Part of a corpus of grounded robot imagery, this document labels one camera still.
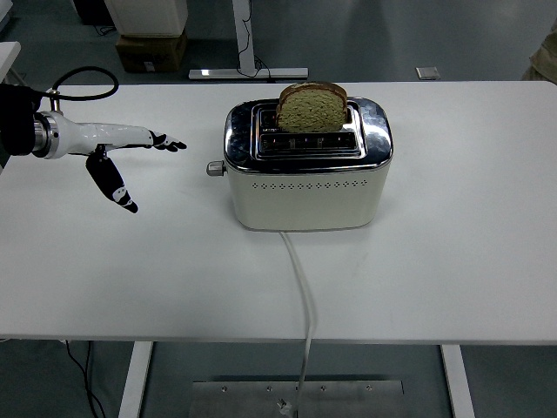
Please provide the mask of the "robot hand, white shell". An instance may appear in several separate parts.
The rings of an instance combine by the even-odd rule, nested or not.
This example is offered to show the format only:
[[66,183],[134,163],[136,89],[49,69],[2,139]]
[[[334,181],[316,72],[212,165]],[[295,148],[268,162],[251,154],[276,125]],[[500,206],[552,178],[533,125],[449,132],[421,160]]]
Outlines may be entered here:
[[124,180],[109,158],[108,152],[124,148],[155,148],[160,151],[178,152],[187,148],[183,142],[164,133],[141,126],[116,124],[78,124],[62,116],[55,116],[58,134],[56,150],[49,158],[85,156],[85,168],[100,192],[125,210],[136,213]]

